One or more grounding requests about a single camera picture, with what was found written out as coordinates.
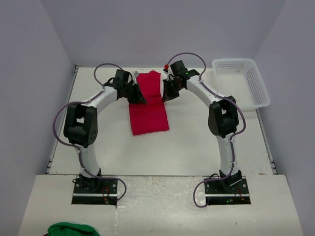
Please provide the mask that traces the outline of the red t shirt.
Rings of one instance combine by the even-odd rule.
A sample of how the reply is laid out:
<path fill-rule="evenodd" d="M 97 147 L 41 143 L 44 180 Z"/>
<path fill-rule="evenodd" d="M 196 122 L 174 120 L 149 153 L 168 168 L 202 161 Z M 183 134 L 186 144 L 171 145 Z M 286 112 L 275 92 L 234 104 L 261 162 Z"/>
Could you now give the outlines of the red t shirt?
<path fill-rule="evenodd" d="M 169 130 L 165 105 L 160 94 L 161 74 L 157 71 L 141 73 L 137 83 L 146 104 L 130 104 L 129 119 L 133 135 L 143 135 Z"/>

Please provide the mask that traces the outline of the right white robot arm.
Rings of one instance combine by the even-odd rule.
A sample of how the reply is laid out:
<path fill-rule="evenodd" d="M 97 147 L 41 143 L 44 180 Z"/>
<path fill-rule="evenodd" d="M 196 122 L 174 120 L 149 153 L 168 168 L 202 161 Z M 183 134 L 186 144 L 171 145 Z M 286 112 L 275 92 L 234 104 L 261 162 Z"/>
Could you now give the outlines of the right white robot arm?
<path fill-rule="evenodd" d="M 208 127 L 216 137 L 220 151 L 220 178 L 217 186 L 220 186 L 224 193 L 231 193 L 242 179 L 234 150 L 239 124 L 238 107 L 234 97 L 226 97 L 207 86 L 202 75 L 195 69 L 188 70 L 181 60 L 171 65 L 166 64 L 163 70 L 167 78 L 163 80 L 162 102 L 179 97 L 180 90 L 186 89 L 208 107 Z"/>

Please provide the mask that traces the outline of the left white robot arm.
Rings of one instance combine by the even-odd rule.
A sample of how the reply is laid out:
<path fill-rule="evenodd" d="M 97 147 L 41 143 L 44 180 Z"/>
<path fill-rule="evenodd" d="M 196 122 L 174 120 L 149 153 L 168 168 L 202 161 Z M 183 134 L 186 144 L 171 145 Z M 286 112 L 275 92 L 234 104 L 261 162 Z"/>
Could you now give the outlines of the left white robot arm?
<path fill-rule="evenodd" d="M 130 73 L 117 69 L 114 77 L 101 84 L 102 89 L 98 93 L 85 101 L 70 102 L 67 105 L 63 135 L 68 139 L 68 145 L 77 150 L 80 176 L 87 178 L 85 188 L 91 193 L 102 189 L 102 180 L 118 179 L 101 176 L 94 148 L 98 135 L 98 115 L 120 98 L 127 99 L 129 104 L 146 104 L 136 81 L 138 76 L 137 71 Z"/>

